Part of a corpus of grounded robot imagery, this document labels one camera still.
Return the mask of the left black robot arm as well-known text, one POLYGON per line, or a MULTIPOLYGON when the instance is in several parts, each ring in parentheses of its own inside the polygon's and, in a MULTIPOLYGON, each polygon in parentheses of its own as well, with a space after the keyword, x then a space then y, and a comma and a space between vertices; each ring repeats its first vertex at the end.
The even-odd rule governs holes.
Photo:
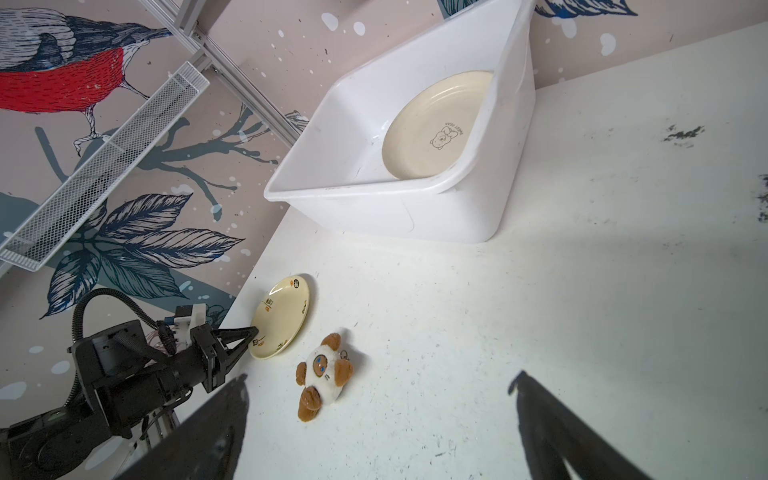
POLYGON ((129 439, 158 417, 185 403, 195 386, 212 392, 256 338, 253 326, 214 329, 204 323, 191 329, 184 350, 163 321, 151 319, 126 294, 99 288, 86 294, 72 316, 69 352, 75 378, 64 405, 1 431, 1 476, 4 479, 58 479, 92 450, 113 437, 129 439), (86 307, 96 297, 119 300, 135 319, 84 334, 86 307))

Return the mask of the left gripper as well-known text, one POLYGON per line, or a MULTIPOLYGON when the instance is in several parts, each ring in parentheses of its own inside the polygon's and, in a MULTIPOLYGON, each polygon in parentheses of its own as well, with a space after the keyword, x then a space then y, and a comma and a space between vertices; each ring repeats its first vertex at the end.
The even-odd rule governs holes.
POLYGON ((225 382, 226 374, 248 352, 257 337, 255 326, 212 329, 203 324, 192 329, 192 345, 171 354, 175 337, 170 328, 161 324, 161 342, 169 354, 161 368, 161 391, 182 393, 201 385, 207 393, 225 382))

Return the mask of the small yellowish saucer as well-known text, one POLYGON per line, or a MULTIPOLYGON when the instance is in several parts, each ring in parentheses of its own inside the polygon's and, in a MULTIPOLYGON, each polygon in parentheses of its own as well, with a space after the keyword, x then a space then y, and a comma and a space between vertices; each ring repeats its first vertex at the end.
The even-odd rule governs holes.
POLYGON ((249 344, 251 356, 270 359, 281 353, 302 328, 310 305, 310 288, 301 276, 275 284, 258 304, 251 325, 258 330, 249 344))

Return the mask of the cream round plate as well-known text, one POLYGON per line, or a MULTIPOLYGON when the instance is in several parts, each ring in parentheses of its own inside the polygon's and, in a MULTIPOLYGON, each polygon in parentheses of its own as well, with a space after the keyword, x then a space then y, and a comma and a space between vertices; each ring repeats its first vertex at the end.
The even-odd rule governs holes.
POLYGON ((462 154, 493 73, 467 71, 418 94, 396 116, 382 146, 389 173, 399 180, 428 178, 462 154))

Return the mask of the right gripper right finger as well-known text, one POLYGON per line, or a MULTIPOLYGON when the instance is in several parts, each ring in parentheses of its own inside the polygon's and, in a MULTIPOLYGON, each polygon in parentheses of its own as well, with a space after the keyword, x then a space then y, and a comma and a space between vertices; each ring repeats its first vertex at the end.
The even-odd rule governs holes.
POLYGON ((526 372, 511 382, 519 432, 533 479, 644 479, 649 476, 526 372))

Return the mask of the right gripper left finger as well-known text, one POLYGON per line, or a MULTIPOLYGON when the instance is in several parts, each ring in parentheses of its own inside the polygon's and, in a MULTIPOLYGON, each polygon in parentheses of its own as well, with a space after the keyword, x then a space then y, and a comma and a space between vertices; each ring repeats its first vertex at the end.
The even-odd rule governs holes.
POLYGON ((226 383, 167 439, 121 473, 120 479, 231 480, 243 448, 247 376, 226 383))

